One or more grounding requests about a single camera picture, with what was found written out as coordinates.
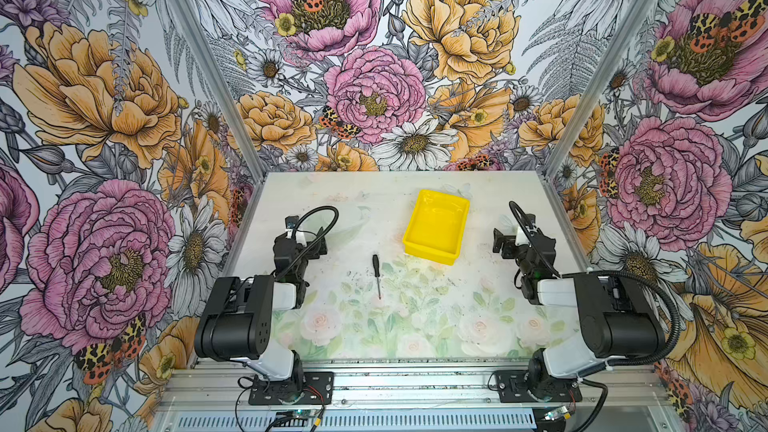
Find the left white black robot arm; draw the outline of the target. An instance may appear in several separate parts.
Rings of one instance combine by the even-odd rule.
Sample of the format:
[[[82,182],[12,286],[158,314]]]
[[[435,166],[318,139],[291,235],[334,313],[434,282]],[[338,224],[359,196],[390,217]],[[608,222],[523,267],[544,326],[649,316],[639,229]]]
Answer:
[[[310,391],[299,353],[272,336],[272,319],[275,312],[304,305],[309,288],[306,269],[311,260],[328,253],[329,228],[306,231],[299,216],[287,217],[285,225],[272,248],[275,270],[249,279],[216,279],[194,336],[198,357],[239,364],[253,372],[251,405],[295,404]]]

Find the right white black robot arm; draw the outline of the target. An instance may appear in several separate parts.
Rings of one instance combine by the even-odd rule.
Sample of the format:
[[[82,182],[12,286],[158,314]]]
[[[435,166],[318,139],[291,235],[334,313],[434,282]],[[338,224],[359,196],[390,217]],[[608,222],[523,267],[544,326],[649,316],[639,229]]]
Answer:
[[[530,225],[513,234],[493,231],[493,251],[518,266],[515,281],[523,297],[540,307],[568,308],[578,332],[558,345],[536,350],[524,370],[496,374],[502,401],[564,401],[580,398],[579,381],[617,365],[655,362],[669,348],[668,337],[648,303],[651,283],[624,272],[554,269],[556,240]]]

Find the black handled screwdriver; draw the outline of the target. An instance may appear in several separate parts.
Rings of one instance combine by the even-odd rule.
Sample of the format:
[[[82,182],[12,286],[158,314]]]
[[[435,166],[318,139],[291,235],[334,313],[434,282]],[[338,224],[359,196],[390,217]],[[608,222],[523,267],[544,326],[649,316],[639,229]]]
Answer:
[[[381,274],[380,274],[380,260],[378,254],[373,254],[372,256],[372,267],[374,272],[374,277],[376,281],[376,288],[377,288],[377,297],[378,299],[382,299],[382,290],[381,290]]]

